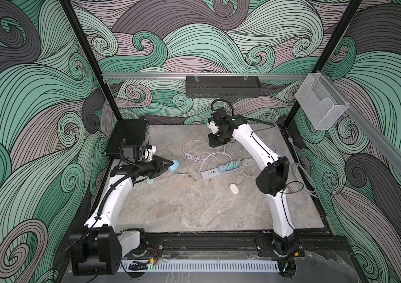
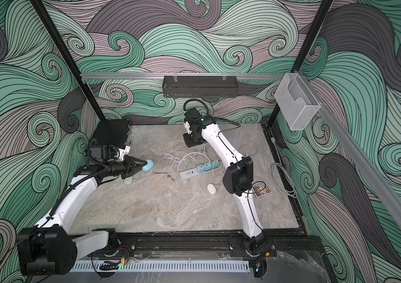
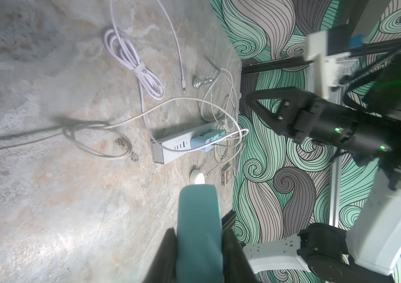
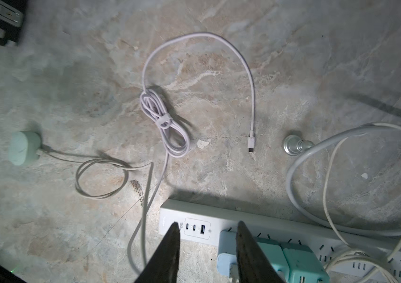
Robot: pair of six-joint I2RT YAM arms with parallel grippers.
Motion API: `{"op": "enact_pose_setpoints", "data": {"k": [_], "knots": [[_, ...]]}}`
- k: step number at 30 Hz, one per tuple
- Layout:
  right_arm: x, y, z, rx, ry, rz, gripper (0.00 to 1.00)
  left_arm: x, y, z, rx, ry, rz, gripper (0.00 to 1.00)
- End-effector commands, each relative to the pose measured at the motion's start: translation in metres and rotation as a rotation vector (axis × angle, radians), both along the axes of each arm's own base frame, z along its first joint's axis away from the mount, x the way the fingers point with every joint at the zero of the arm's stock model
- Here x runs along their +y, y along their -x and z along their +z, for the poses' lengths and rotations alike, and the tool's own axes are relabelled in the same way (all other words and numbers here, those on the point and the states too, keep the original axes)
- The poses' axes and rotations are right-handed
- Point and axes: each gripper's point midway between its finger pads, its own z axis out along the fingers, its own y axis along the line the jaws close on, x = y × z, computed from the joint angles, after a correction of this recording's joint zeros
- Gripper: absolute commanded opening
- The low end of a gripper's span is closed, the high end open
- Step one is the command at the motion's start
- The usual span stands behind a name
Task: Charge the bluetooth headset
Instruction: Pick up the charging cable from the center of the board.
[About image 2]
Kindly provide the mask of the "blue earbud case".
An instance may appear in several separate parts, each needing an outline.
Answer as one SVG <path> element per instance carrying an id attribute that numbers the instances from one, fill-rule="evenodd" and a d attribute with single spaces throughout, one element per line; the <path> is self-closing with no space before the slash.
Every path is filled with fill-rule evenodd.
<path id="1" fill-rule="evenodd" d="M 152 169 L 152 167 L 154 166 L 154 163 L 153 163 L 152 160 L 147 159 L 146 162 L 147 162 L 146 165 L 144 165 L 144 166 L 141 168 L 142 171 L 144 171 L 144 172 L 150 171 L 150 170 Z"/>

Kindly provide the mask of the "green earbud case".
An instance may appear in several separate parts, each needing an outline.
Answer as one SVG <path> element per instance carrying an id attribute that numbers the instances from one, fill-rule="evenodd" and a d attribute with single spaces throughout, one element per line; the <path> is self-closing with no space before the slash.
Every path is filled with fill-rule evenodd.
<path id="1" fill-rule="evenodd" d="M 125 180 L 124 180 L 124 184 L 125 185 L 132 185 L 132 183 L 133 183 L 133 178 L 132 177 L 129 177 L 129 178 L 126 178 Z"/>

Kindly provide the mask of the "blue USB wall charger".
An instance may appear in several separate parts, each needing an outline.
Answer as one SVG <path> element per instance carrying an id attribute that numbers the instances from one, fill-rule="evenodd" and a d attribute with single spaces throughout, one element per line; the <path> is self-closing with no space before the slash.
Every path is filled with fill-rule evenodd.
<path id="1" fill-rule="evenodd" d="M 199 173 L 199 174 L 205 172 L 205 165 L 197 166 L 196 170 L 197 170 L 197 173 Z"/>

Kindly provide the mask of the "white earbud case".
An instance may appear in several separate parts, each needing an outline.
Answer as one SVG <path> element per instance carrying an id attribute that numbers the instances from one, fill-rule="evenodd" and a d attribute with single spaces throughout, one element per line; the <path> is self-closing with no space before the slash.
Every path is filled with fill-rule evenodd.
<path id="1" fill-rule="evenodd" d="M 212 183 L 209 183 L 207 185 L 207 191 L 211 194 L 211 195 L 215 195 L 217 190 L 216 190 L 216 186 Z"/>

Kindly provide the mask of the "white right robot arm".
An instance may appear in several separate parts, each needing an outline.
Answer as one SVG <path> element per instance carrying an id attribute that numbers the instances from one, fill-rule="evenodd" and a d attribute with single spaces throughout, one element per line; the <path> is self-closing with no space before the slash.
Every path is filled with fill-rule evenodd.
<path id="1" fill-rule="evenodd" d="M 253 160 L 236 150 L 218 126 L 218 121 L 235 125 L 231 120 L 214 117 L 203 101 L 188 99 L 183 104 L 183 139 L 187 147 L 209 144 L 222 161 L 225 173 L 222 178 L 225 189 L 234 196 L 245 234 L 244 247 L 247 253 L 257 256 L 264 252 L 266 237 L 258 218 L 253 191 Z"/>

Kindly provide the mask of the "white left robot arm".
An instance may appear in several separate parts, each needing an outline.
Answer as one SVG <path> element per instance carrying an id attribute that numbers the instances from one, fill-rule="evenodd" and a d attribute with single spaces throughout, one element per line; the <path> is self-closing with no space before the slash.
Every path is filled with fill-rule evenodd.
<path id="1" fill-rule="evenodd" d="M 68 188 L 45 217 L 17 235 L 20 270 L 24 276 L 65 275 L 75 263 L 95 252 L 115 255 L 120 241 L 113 228 L 70 237 L 71 226 L 88 197 L 105 178 L 127 179 L 153 167 L 151 160 L 129 156 L 113 145 L 90 145 L 89 163 L 75 173 Z"/>

